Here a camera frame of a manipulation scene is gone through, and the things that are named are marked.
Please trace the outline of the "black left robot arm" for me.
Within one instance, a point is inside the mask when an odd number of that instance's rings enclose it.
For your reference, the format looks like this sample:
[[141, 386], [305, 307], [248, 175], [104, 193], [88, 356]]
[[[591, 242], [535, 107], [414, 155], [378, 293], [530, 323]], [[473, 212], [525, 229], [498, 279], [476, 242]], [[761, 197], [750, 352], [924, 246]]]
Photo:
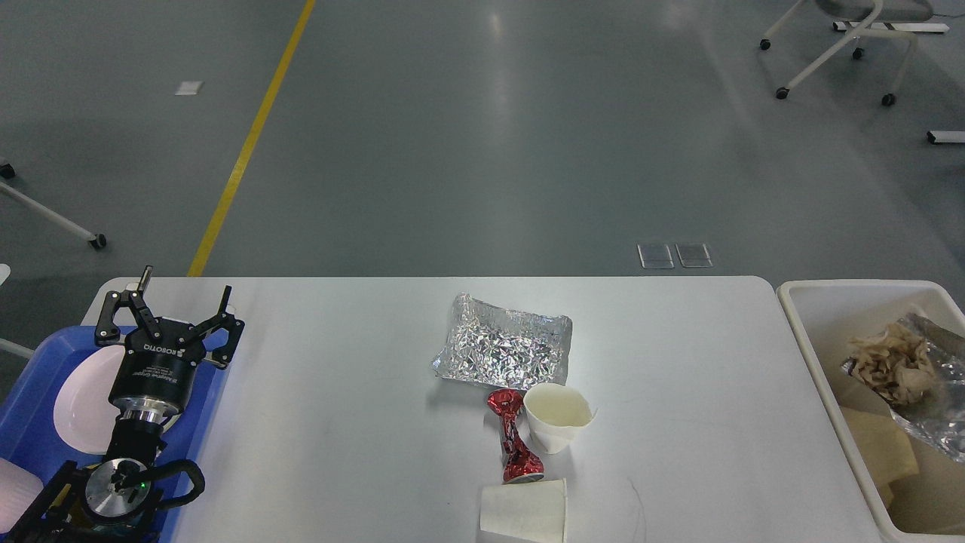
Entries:
[[145, 301], [152, 267], [134, 288], [109, 291], [93, 331], [97, 350], [121, 348], [106, 399], [117, 410], [96, 463], [66, 461], [11, 526], [11, 542], [155, 542], [159, 514], [206, 489], [196, 461], [164, 460], [164, 426], [183, 416], [200, 367], [225, 369], [245, 323], [226, 286], [213, 316], [193, 324], [156, 316]]

